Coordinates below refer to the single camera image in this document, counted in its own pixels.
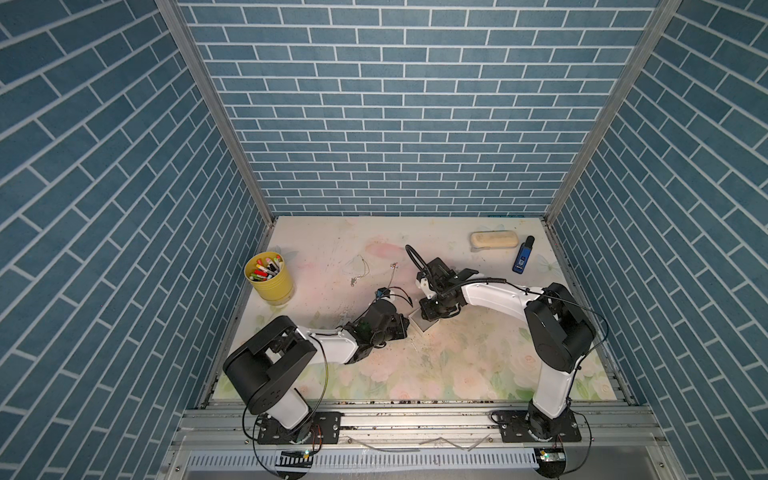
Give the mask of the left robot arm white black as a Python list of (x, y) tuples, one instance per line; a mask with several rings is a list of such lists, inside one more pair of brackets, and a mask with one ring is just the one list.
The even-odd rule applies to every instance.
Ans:
[(307, 367), (351, 365), (408, 336), (410, 320), (387, 298), (378, 298), (335, 329), (310, 329), (281, 315), (245, 341), (224, 361), (223, 373), (247, 411), (267, 414), (288, 431), (301, 428), (316, 409), (295, 386)]

